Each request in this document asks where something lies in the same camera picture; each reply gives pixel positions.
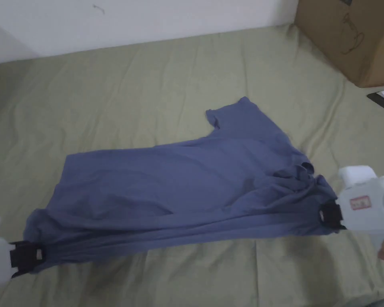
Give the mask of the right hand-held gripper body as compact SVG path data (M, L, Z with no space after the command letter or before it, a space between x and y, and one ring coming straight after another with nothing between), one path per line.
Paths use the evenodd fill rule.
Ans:
M384 242L384 176L366 165L339 169L344 188L330 203L330 227L370 236L380 250Z

